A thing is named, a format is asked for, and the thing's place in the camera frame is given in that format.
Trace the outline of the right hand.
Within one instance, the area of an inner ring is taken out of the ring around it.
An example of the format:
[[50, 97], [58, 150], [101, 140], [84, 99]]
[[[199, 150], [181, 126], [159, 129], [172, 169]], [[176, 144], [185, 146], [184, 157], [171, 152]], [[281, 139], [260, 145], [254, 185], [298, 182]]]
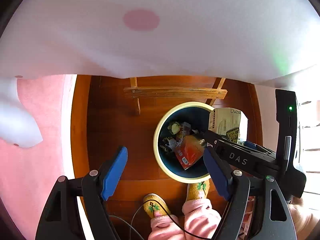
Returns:
[[288, 205], [297, 239], [320, 239], [319, 216], [304, 206], [303, 199], [293, 197]]

